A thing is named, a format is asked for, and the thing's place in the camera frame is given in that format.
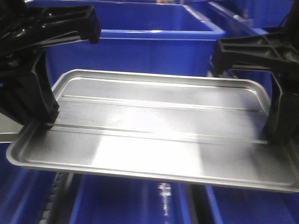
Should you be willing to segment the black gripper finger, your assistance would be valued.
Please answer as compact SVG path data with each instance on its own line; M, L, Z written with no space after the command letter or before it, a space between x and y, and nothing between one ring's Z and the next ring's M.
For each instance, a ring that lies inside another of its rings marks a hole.
M46 51L10 54L0 59L0 112L25 125L32 119L54 123L59 104L51 89Z
M271 105L264 132L269 142L299 141L299 76L271 73Z
M100 22L93 5L76 7L0 6L0 53L79 40L99 42Z
M225 70L266 70L299 74L299 49L282 33L221 38L211 64L217 74Z

